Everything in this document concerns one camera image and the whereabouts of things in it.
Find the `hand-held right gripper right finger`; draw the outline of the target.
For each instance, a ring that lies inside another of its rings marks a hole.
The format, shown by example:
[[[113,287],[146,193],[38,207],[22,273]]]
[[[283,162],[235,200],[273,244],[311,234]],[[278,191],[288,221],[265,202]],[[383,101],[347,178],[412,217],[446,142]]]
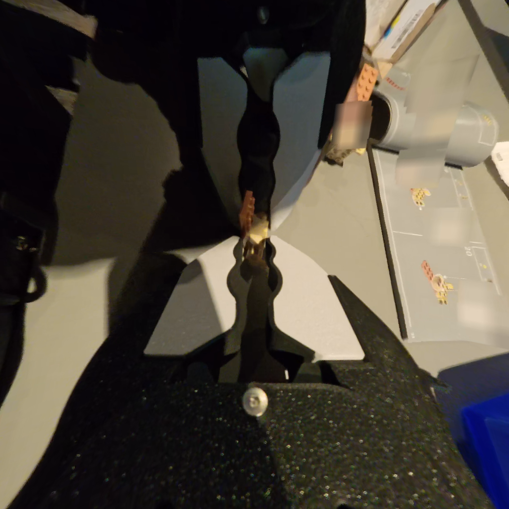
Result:
[[[281,238],[270,240],[275,267],[282,275],[282,288],[273,305],[277,328],[312,350],[313,362],[364,360],[326,271]]]

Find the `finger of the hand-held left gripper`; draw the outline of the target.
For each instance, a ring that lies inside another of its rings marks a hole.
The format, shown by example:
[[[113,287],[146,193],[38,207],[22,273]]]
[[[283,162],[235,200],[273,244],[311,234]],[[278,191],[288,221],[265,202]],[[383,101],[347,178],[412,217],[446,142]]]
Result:
[[[239,123],[247,101],[246,75],[222,58],[198,59],[202,153],[230,223],[239,229]]]
[[[271,197],[271,230],[289,216],[318,162],[330,55],[302,54],[277,78],[273,111],[280,143],[274,159],[275,189]]]

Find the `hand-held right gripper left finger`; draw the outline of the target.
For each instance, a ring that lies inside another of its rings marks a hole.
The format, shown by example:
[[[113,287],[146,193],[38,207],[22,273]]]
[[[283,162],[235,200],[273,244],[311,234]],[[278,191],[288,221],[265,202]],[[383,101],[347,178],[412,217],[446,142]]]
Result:
[[[236,300],[227,277],[238,242],[230,237],[185,267],[145,347],[146,356],[185,356],[233,327]]]

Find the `tan brick assembly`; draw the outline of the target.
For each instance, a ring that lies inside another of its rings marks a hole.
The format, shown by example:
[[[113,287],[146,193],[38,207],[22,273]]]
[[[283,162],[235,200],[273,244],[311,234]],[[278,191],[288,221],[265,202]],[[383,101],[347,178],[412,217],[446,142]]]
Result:
[[[270,236],[267,213],[247,214],[242,221],[243,258],[253,265],[265,263],[264,251]]]

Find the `blue plastic bin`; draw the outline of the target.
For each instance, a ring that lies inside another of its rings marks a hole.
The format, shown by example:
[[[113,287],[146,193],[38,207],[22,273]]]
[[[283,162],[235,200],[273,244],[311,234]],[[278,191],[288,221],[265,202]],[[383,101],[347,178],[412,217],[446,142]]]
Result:
[[[463,459],[496,508],[508,508],[508,353],[438,373],[437,399]]]

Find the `grey desk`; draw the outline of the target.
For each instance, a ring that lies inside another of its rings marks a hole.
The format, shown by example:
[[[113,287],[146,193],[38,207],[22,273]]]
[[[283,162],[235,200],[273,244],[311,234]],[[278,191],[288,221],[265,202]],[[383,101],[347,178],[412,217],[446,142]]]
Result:
[[[110,80],[90,59],[79,77],[48,290],[28,305],[21,364],[1,408],[1,508],[41,459],[86,364],[142,302],[126,283],[163,205],[166,172],[180,162],[174,133],[139,86]],[[366,155],[343,168],[321,164],[276,234],[399,334]]]

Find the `orange and tan brick model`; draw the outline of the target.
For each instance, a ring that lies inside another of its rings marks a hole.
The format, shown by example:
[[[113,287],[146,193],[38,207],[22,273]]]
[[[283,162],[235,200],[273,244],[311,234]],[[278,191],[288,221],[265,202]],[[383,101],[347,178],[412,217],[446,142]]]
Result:
[[[345,101],[337,105],[332,130],[323,149],[324,161],[342,166],[352,153],[363,153],[372,123],[371,96],[378,71],[364,64]]]

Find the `dark printed cardboard box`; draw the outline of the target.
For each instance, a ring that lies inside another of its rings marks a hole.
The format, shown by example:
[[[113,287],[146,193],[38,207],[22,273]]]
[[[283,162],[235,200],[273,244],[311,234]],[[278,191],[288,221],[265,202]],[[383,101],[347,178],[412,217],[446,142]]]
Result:
[[[398,49],[399,60],[445,3],[446,1],[406,1],[384,31],[365,34],[367,57],[371,59],[370,48],[373,47],[381,50]]]

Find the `grey instruction booklet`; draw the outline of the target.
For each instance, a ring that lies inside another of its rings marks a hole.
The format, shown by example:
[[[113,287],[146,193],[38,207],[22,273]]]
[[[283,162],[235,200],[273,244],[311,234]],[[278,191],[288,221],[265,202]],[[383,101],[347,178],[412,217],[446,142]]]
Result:
[[[508,350],[508,298],[464,173],[499,134],[465,101],[478,59],[392,67],[372,94],[368,157],[402,339]]]

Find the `empty white paper bag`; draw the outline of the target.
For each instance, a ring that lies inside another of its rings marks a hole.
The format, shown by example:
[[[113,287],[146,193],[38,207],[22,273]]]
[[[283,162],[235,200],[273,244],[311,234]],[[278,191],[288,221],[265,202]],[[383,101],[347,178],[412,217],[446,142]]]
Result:
[[[491,152],[491,158],[495,165],[495,168],[497,169],[497,172],[500,175],[501,180],[507,186],[509,186],[508,147],[509,147],[508,141],[498,142],[495,144]]]

